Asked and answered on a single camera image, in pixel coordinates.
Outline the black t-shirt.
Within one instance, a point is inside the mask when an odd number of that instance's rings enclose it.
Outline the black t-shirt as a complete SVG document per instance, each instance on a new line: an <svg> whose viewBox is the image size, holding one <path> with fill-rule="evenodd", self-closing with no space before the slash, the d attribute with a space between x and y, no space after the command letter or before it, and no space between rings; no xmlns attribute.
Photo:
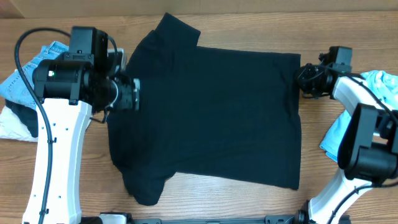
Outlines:
<svg viewBox="0 0 398 224"><path fill-rule="evenodd" d="M107 124L128 193L155 205L176 172L298 189L300 55L200 47L199 37L165 14L127 64L139 109Z"/></svg>

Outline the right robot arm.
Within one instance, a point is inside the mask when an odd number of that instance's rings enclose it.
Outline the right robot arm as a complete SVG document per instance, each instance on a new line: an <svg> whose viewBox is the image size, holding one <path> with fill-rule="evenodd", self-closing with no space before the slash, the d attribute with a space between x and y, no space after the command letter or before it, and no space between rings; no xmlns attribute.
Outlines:
<svg viewBox="0 0 398 224"><path fill-rule="evenodd" d="M326 187L307 201L291 223L339 223L345 211L372 189L397 182L397 111L368 88L360 74L346 65L301 67L295 79L305 97L329 96L339 101L351 121L338 150L338 170Z"/></svg>

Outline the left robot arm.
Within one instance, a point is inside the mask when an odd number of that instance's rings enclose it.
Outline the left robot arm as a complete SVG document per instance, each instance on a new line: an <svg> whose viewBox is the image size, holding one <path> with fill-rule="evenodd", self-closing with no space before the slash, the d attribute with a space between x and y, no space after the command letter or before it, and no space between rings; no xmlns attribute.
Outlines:
<svg viewBox="0 0 398 224"><path fill-rule="evenodd" d="M23 223L80 223L80 167L94 113L138 109L125 59L43 60L34 70L39 138Z"/></svg>

